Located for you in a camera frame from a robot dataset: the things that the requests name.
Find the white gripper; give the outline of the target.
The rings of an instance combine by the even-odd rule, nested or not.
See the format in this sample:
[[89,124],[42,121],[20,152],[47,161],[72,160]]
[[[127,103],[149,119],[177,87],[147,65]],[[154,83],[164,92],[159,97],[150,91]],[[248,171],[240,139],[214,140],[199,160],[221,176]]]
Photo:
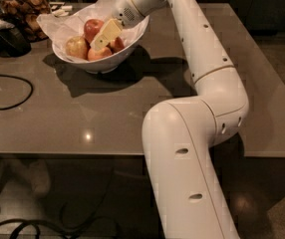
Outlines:
[[104,23],[90,46],[95,51],[107,47],[124,28],[133,28],[154,10],[161,8],[166,0],[116,0],[112,17]]

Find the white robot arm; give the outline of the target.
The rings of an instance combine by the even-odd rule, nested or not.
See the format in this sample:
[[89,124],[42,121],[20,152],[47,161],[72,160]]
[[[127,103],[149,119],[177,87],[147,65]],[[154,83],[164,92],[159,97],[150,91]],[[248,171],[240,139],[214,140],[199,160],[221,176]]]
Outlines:
[[165,239],[240,239],[209,150],[238,133],[249,110],[242,81],[196,0],[117,0],[129,29],[169,5],[196,93],[153,106],[142,147]]

